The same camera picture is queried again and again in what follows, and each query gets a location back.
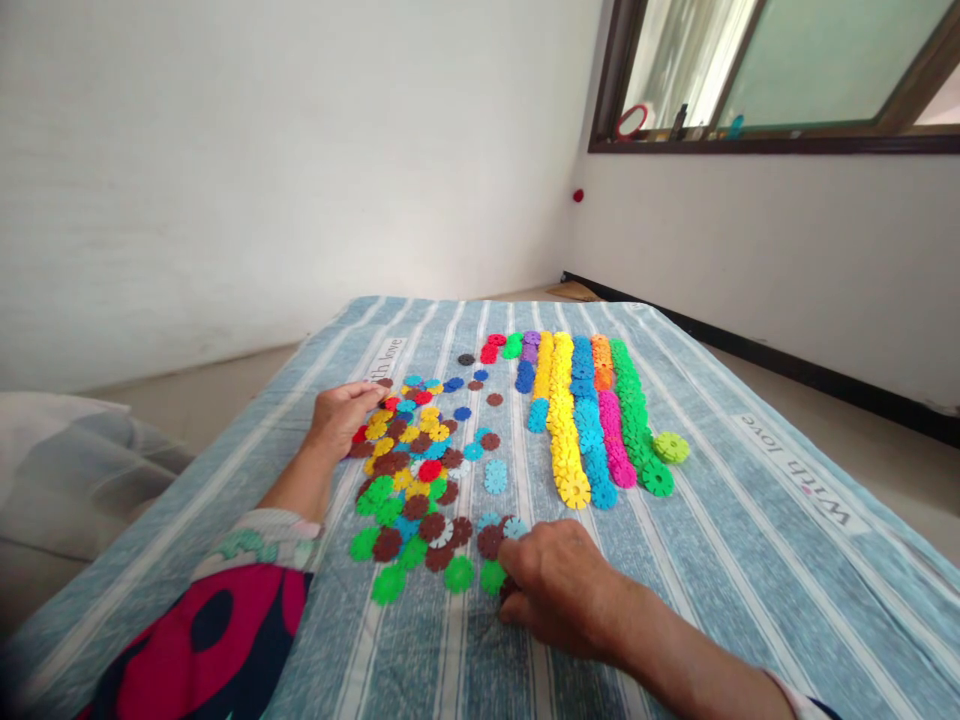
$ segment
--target stack of pink pieces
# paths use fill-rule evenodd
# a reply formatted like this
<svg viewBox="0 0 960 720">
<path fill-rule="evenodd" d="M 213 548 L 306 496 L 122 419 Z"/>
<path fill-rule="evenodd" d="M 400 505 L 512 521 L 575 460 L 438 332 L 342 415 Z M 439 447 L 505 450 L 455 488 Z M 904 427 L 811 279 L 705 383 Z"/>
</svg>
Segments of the stack of pink pieces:
<svg viewBox="0 0 960 720">
<path fill-rule="evenodd" d="M 622 488 L 631 488 L 637 484 L 637 471 L 627 457 L 623 445 L 623 429 L 620 425 L 620 401 L 617 396 L 605 390 L 598 393 L 600 401 L 600 424 L 603 426 L 603 443 L 607 446 L 607 466 L 613 482 Z"/>
</svg>

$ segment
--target window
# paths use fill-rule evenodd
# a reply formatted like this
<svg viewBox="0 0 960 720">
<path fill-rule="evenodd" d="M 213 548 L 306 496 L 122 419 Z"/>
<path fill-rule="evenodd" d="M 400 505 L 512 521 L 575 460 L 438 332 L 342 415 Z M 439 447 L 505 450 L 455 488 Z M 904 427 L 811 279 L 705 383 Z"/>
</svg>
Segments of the window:
<svg viewBox="0 0 960 720">
<path fill-rule="evenodd" d="M 960 0 L 615 0 L 591 152 L 960 152 Z"/>
</svg>

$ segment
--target blue striped bedsheet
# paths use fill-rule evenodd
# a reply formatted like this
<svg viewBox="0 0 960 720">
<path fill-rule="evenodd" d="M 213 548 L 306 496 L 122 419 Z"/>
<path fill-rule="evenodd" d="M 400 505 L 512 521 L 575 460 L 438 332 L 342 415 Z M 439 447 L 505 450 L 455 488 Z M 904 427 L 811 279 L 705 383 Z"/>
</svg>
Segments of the blue striped bedsheet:
<svg viewBox="0 0 960 720">
<path fill-rule="evenodd" d="M 622 338 L 652 429 L 683 435 L 691 456 L 672 497 L 634 488 L 612 510 L 569 510 L 548 436 L 525 429 L 516 361 L 501 360 L 486 383 L 506 398 L 500 407 L 466 389 L 437 401 L 444 414 L 469 403 L 457 437 L 493 429 L 509 467 L 507 492 L 492 496 L 474 464 L 455 514 L 513 513 L 529 526 L 578 519 L 615 567 L 845 718 L 958 717 L 960 573 L 658 311 L 396 297 L 358 298 L 308 339 L 160 501 L 25 624 L 4 649 L 18 706 L 43 718 L 82 707 L 110 660 L 283 469 L 319 390 L 378 367 L 469 380 L 457 357 L 518 330 Z M 442 575 L 420 568 L 396 604 L 373 603 L 377 566 L 348 554 L 367 524 L 353 511 L 363 479 L 360 461 L 341 463 L 322 567 L 269 717 L 670 717 L 623 674 L 501 626 L 498 600 L 478 582 L 452 595 Z M 479 569 L 475 542 L 467 554 Z"/>
</svg>

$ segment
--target floor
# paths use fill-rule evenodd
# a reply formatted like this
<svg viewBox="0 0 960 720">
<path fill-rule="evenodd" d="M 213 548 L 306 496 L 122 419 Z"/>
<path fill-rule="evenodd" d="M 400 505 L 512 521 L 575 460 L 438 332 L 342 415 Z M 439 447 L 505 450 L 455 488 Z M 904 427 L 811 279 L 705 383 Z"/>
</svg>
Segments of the floor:
<svg viewBox="0 0 960 720">
<path fill-rule="evenodd" d="M 491 299 L 560 300 L 543 290 Z M 182 439 L 199 453 L 295 349 L 278 348 L 92 395 L 132 406 L 141 420 Z M 732 355 L 710 351 L 951 562 L 960 565 L 960 450 Z"/>
</svg>

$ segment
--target baseboard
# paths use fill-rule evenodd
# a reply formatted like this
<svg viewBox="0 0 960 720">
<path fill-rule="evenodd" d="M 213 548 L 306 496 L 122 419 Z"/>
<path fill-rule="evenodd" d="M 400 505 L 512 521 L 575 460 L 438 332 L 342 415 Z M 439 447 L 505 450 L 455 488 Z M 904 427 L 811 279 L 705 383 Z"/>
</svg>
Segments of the baseboard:
<svg viewBox="0 0 960 720">
<path fill-rule="evenodd" d="M 781 350 L 774 350 L 755 340 L 741 337 L 729 330 L 723 330 L 709 323 L 660 307 L 656 303 L 601 285 L 580 275 L 564 271 L 561 282 L 566 280 L 575 280 L 582 283 L 601 298 L 610 302 L 646 303 L 657 308 L 700 342 L 712 345 L 731 355 L 736 355 L 747 362 L 752 362 L 754 365 L 759 365 L 778 375 L 783 375 L 942 443 L 960 448 L 960 417 L 942 415 L 925 405 L 889 390 L 829 370 Z"/>
</svg>

